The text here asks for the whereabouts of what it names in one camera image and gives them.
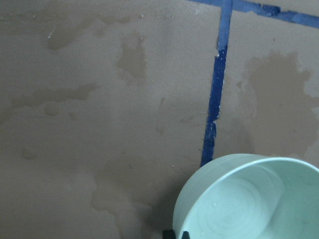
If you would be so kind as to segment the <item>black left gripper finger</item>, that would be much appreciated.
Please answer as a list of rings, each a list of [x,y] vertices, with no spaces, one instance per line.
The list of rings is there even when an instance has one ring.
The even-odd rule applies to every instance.
[[[189,232],[184,231],[182,234],[182,239],[189,239]]]

